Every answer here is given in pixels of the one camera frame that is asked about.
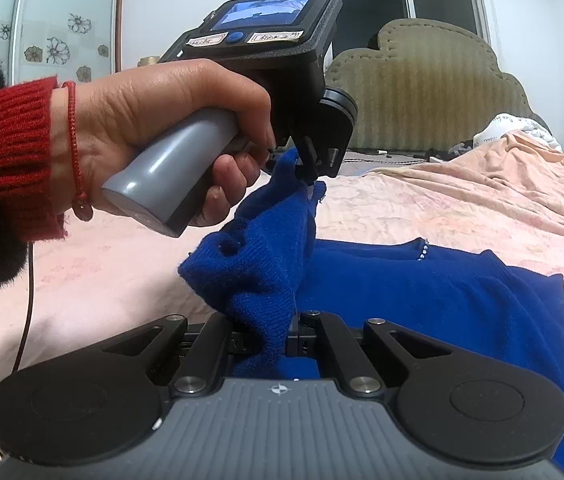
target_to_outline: black cord on bed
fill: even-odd
[[[28,307],[27,307],[27,319],[24,322],[24,329],[22,330],[22,338],[20,338],[20,346],[18,347],[18,353],[15,355],[15,361],[13,362],[13,368],[11,373],[14,374],[20,368],[20,363],[22,362],[22,354],[24,354],[24,345],[27,343],[28,330],[31,328],[31,318],[33,317],[33,243],[28,244]]]

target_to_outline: hand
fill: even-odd
[[[226,218],[274,147],[268,93],[244,76],[206,60],[182,60],[143,66],[94,82],[79,84],[75,125],[80,169],[91,204],[121,214],[100,191],[104,182],[133,160],[167,127],[204,107],[237,113],[239,127],[255,144],[250,153],[221,155],[213,165],[215,185],[206,194],[195,225]],[[68,89],[56,89],[51,99],[52,196],[57,213],[71,206],[75,195],[67,130]]]

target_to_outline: screen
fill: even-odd
[[[309,0],[250,0],[235,4],[211,30],[290,25]]]

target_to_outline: red sweater sleeve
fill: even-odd
[[[49,77],[0,90],[0,204],[21,240],[62,238],[51,202]]]

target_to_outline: blue sweater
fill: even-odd
[[[260,354],[238,375],[307,378],[306,359],[286,359],[284,339],[297,310],[324,310],[349,326],[384,317],[434,338],[548,377],[564,391],[564,286],[561,275],[507,267],[481,254],[426,245],[315,240],[312,193],[294,177],[297,154],[278,162],[268,185],[238,207],[235,219],[204,238],[179,272],[213,308],[256,330]],[[564,468],[564,439],[554,460]]]

